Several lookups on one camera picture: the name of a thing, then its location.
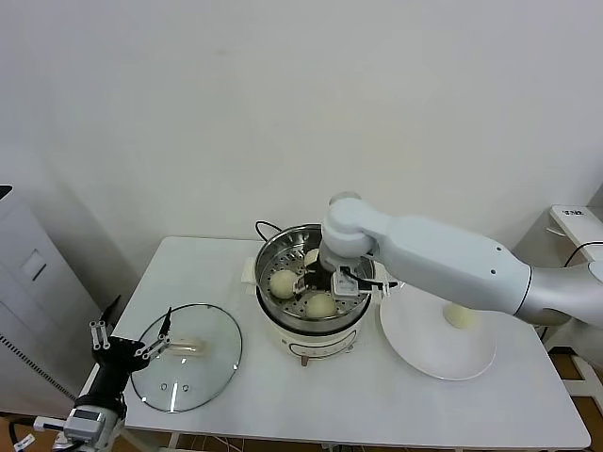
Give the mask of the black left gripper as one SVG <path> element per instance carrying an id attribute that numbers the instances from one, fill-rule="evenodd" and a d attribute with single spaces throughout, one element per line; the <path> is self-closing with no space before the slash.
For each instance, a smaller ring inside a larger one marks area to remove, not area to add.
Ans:
<path id="1" fill-rule="evenodd" d="M 149 346 L 140 341 L 110 336 L 107 327 L 114 328 L 112 320 L 122 296 L 118 295 L 90 322 L 90 335 L 95 362 L 99 365 L 89 391 L 76 399 L 75 407 L 94 406 L 104 409 L 126 409 L 123 392 L 131 375 L 147 367 L 145 359 L 155 359 L 170 344 L 172 307 L 163 316 L 156 340 Z"/>

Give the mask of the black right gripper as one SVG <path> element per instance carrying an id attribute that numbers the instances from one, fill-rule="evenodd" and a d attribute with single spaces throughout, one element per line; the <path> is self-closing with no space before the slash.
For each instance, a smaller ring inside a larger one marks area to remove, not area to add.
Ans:
<path id="1" fill-rule="evenodd" d="M 306 290 L 330 292 L 334 272 L 333 266 L 324 266 L 320 261 L 312 262 L 304 267 L 303 275 L 292 283 L 293 295 L 301 296 Z"/>

